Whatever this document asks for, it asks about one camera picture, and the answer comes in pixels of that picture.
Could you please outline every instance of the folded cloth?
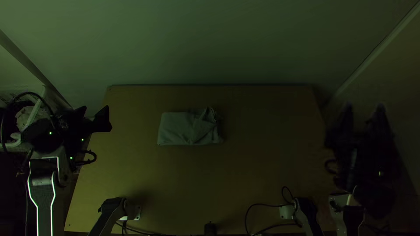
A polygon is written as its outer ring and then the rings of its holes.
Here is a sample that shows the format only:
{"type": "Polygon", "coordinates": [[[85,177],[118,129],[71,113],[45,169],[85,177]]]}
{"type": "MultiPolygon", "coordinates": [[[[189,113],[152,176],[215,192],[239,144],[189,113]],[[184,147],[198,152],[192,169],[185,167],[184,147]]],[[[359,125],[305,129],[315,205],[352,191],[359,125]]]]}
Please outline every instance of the folded cloth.
{"type": "Polygon", "coordinates": [[[210,107],[189,112],[165,112],[157,136],[158,145],[206,145],[222,143],[217,131],[217,112],[210,107]]]}

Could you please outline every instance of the wall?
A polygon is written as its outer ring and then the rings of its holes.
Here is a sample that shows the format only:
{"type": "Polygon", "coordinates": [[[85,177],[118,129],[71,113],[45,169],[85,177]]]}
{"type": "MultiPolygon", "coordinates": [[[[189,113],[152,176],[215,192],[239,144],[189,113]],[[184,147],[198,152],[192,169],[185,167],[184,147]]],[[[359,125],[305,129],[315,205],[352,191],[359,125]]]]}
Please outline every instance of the wall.
{"type": "Polygon", "coordinates": [[[357,75],[323,110],[330,123],[345,101],[354,105],[360,129],[378,103],[384,103],[395,142],[417,194],[420,194],[420,5],[413,8],[357,75]]]}
{"type": "Polygon", "coordinates": [[[112,84],[312,84],[319,102],[416,0],[3,0],[0,29],[74,107],[112,84]]]}
{"type": "Polygon", "coordinates": [[[0,45],[0,88],[11,85],[42,84],[0,45]]]}

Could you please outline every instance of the tabletop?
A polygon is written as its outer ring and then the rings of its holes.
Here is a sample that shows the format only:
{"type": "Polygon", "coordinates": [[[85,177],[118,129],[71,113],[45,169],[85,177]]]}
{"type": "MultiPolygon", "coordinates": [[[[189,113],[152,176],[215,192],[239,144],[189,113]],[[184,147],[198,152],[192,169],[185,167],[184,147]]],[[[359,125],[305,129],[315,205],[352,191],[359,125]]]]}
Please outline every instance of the tabletop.
{"type": "MultiPolygon", "coordinates": [[[[103,104],[113,129],[91,136],[88,148],[98,159],[80,171],[66,231],[89,232],[104,200],[126,197],[142,205],[140,220],[127,223],[134,229],[203,234],[211,221],[219,234],[245,234],[249,205],[285,203],[282,186],[312,199],[322,230],[335,230],[327,200],[333,178],[323,168],[333,154],[323,147],[325,127],[310,87],[112,86],[103,104]],[[156,144],[163,112],[205,107],[222,116],[224,143],[156,144]]],[[[282,222],[277,208],[256,207],[248,228],[282,222]]]]}

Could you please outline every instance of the cable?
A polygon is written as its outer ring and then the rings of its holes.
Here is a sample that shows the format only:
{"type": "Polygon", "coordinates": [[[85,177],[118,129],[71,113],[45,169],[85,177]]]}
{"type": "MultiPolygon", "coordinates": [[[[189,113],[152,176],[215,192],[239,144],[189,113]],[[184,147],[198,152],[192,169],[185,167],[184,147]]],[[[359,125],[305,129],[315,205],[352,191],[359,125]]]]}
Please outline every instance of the cable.
{"type": "Polygon", "coordinates": [[[328,173],[330,173],[330,174],[337,174],[337,171],[332,170],[332,169],[329,167],[329,164],[330,164],[330,163],[336,163],[336,162],[337,162],[337,160],[336,160],[336,159],[329,159],[329,160],[326,160],[326,161],[324,162],[324,169],[325,169],[328,173]]]}
{"type": "Polygon", "coordinates": [[[123,226],[123,225],[119,224],[118,222],[115,222],[115,224],[122,227],[123,229],[127,229],[128,231],[132,231],[132,232],[143,234],[143,235],[148,235],[148,236],[175,236],[175,235],[171,235],[171,234],[144,233],[144,232],[137,231],[135,229],[128,228],[127,226],[123,226]]]}
{"type": "Polygon", "coordinates": [[[273,226],[270,226],[270,227],[267,227],[267,228],[265,228],[265,229],[262,229],[262,230],[260,230],[260,231],[258,231],[258,232],[256,232],[256,233],[254,233],[253,235],[259,235],[259,234],[261,234],[261,233],[263,233],[263,232],[265,232],[265,231],[267,231],[267,230],[269,230],[269,229],[272,229],[272,228],[276,228],[276,227],[279,227],[279,226],[295,226],[295,225],[297,225],[297,224],[295,224],[295,223],[289,223],[289,224],[278,224],[278,225],[273,225],[273,226]]]}
{"type": "MultiPolygon", "coordinates": [[[[264,231],[267,231],[267,230],[272,229],[272,228],[280,227],[280,226],[299,226],[299,227],[301,227],[301,225],[299,225],[298,222],[295,220],[295,223],[293,223],[293,224],[292,223],[290,223],[290,224],[276,224],[276,225],[272,225],[272,226],[269,226],[267,228],[264,228],[262,230],[259,230],[259,231],[257,231],[256,233],[254,233],[252,235],[249,233],[249,231],[248,231],[248,224],[247,224],[247,217],[248,217],[249,210],[251,210],[251,208],[253,206],[284,207],[284,206],[287,206],[287,205],[295,205],[295,203],[293,202],[293,200],[296,201],[296,198],[293,196],[292,192],[290,191],[290,189],[287,186],[283,186],[281,188],[281,196],[283,197],[283,200],[285,202],[287,202],[286,204],[283,204],[283,205],[269,205],[269,204],[264,204],[264,203],[255,203],[255,204],[252,204],[251,206],[248,207],[248,210],[245,213],[245,231],[246,231],[246,234],[248,236],[258,235],[258,234],[263,233],[264,231]],[[284,190],[286,190],[286,189],[287,189],[287,191],[289,191],[289,195],[290,195],[290,197],[292,199],[291,201],[287,200],[286,197],[284,196],[284,190]]],[[[296,204],[294,213],[297,210],[298,210],[298,205],[296,204]]]]}
{"type": "MultiPolygon", "coordinates": [[[[245,231],[246,231],[246,234],[247,234],[247,235],[249,235],[249,236],[251,236],[251,234],[250,234],[250,233],[249,233],[249,231],[248,231],[247,218],[248,218],[248,213],[249,213],[249,210],[251,210],[251,208],[252,208],[252,207],[254,207],[254,206],[284,207],[284,206],[288,206],[288,205],[292,205],[292,203],[287,203],[287,204],[283,204],[283,205],[269,205],[269,204],[264,204],[264,203],[254,203],[254,204],[252,204],[251,206],[249,206],[249,207],[248,207],[248,210],[247,210],[247,211],[246,211],[246,213],[245,213],[245,231]]],[[[278,226],[286,226],[286,225],[296,225],[296,224],[273,225],[273,226],[270,226],[270,227],[268,227],[268,228],[265,228],[265,229],[263,229],[263,230],[258,231],[258,233],[262,233],[263,231],[265,231],[265,230],[269,230],[269,229],[274,228],[274,227],[278,227],[278,226]]]]}
{"type": "Polygon", "coordinates": [[[122,236],[124,236],[124,230],[126,229],[126,227],[127,227],[127,221],[125,220],[125,221],[122,223],[122,227],[121,227],[121,235],[122,235],[122,236]]]}
{"type": "Polygon", "coordinates": [[[88,159],[88,160],[86,160],[86,161],[77,161],[77,162],[75,162],[75,164],[78,166],[78,165],[82,165],[82,166],[84,166],[84,165],[87,165],[87,164],[91,164],[91,163],[93,163],[93,162],[95,162],[96,161],[96,153],[94,153],[94,152],[92,152],[91,150],[80,150],[80,151],[78,151],[78,153],[87,153],[87,154],[90,154],[91,156],[93,156],[93,160],[90,160],[90,159],[88,159]]]}
{"type": "Polygon", "coordinates": [[[283,186],[283,187],[281,188],[281,196],[283,197],[283,199],[284,199],[287,203],[289,203],[289,204],[293,204],[293,202],[291,202],[291,201],[287,200],[287,199],[284,197],[284,190],[285,190],[285,189],[287,189],[287,191],[289,191],[290,197],[292,198],[292,201],[293,201],[293,199],[294,199],[293,194],[292,194],[292,192],[290,192],[290,189],[289,189],[287,186],[283,186]]]}
{"type": "Polygon", "coordinates": [[[25,187],[25,199],[26,199],[25,236],[28,236],[28,189],[27,189],[25,179],[23,179],[23,186],[25,187]]]}
{"type": "Polygon", "coordinates": [[[1,123],[0,123],[0,139],[1,139],[1,147],[3,148],[3,152],[5,152],[6,154],[8,154],[9,152],[7,151],[7,147],[6,144],[4,142],[4,129],[3,129],[3,125],[4,125],[4,120],[10,110],[10,107],[12,106],[12,104],[14,104],[19,98],[23,97],[24,95],[32,95],[37,97],[39,100],[41,100],[41,102],[47,107],[49,115],[51,116],[51,118],[53,119],[53,117],[55,117],[53,110],[51,109],[51,107],[47,104],[47,102],[44,100],[44,98],[42,98],[41,96],[39,96],[38,94],[34,93],[34,92],[23,92],[21,94],[18,94],[17,96],[15,96],[6,106],[6,109],[4,110],[3,113],[3,117],[1,118],[1,123]]]}
{"type": "Polygon", "coordinates": [[[414,236],[419,235],[420,233],[409,233],[409,232],[390,232],[390,231],[384,231],[382,229],[378,229],[376,227],[373,227],[368,224],[364,224],[368,229],[372,230],[376,235],[402,235],[402,236],[414,236]]]}

